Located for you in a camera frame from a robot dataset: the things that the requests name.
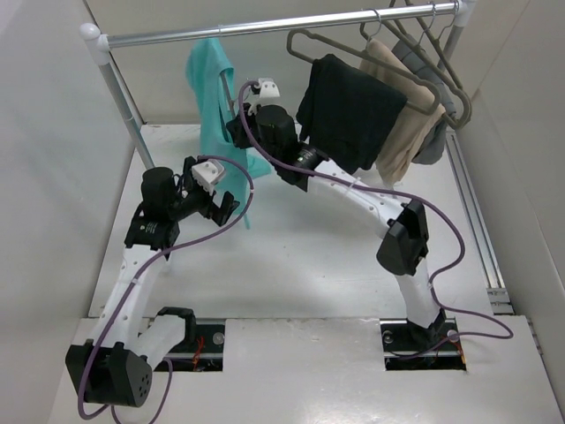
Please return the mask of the teal t shirt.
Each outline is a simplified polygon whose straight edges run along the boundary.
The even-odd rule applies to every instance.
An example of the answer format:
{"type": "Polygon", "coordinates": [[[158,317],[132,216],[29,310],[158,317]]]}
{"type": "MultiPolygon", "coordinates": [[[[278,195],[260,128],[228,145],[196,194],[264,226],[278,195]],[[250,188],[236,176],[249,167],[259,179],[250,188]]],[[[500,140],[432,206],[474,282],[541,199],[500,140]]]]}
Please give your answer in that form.
{"type": "Polygon", "coordinates": [[[234,146],[226,129],[226,124],[232,119],[222,91],[220,72],[229,68],[233,70],[230,84],[234,94],[234,67],[220,41],[207,38],[192,46],[185,65],[185,78],[195,94],[200,114],[200,152],[239,163],[251,178],[265,177],[271,172],[269,163],[234,146]]]}

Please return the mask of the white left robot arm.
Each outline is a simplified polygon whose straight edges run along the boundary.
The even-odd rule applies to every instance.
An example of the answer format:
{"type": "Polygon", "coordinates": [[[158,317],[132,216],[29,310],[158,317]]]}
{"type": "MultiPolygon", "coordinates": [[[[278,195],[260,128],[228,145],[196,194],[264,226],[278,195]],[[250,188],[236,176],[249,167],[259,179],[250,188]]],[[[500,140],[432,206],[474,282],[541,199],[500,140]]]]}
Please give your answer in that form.
{"type": "Polygon", "coordinates": [[[65,356],[83,419],[94,417],[86,403],[102,409],[144,405],[154,370],[172,350],[196,342],[198,324],[190,308],[163,307],[148,329],[141,323],[157,277],[183,247],[177,241],[181,221],[199,214],[220,232],[237,222],[233,213],[240,203],[232,193],[215,202],[216,187],[233,163],[218,155],[188,156],[180,174],[167,167],[143,173],[117,281],[87,340],[71,345],[65,356]]]}

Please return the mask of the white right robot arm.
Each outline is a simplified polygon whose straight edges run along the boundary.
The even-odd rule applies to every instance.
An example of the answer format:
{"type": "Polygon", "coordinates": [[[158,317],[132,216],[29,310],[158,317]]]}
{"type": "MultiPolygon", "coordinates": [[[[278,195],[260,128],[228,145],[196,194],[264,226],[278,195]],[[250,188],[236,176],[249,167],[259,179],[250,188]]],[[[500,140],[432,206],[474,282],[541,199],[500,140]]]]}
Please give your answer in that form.
{"type": "Polygon", "coordinates": [[[276,159],[277,175],[309,194],[324,195],[364,219],[380,239],[377,262],[394,275],[403,295],[412,350],[437,343],[444,310],[433,300],[426,256],[429,231],[421,201],[371,193],[319,148],[298,139],[293,118],[278,105],[245,112],[225,125],[234,146],[260,146],[276,159]]]}

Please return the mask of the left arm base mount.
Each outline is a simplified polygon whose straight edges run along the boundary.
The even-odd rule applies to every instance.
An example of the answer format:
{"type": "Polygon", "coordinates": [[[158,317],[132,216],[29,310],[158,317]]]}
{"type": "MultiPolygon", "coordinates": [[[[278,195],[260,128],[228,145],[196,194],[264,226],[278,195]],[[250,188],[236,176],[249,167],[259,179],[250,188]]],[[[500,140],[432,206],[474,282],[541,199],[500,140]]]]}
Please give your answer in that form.
{"type": "Polygon", "coordinates": [[[196,338],[183,341],[167,353],[166,358],[177,372],[221,372],[226,321],[197,321],[196,338]]]}

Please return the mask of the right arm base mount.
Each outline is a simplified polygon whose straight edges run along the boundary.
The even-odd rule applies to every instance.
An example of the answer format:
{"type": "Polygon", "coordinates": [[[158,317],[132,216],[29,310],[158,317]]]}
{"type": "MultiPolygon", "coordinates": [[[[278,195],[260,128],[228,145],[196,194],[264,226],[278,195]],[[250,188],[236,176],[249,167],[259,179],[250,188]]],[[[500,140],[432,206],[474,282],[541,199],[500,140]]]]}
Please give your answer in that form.
{"type": "Polygon", "coordinates": [[[418,341],[406,320],[380,321],[383,359],[387,371],[465,371],[465,359],[459,344],[447,341],[432,350],[450,330],[457,331],[456,320],[448,318],[438,336],[418,341]]]}

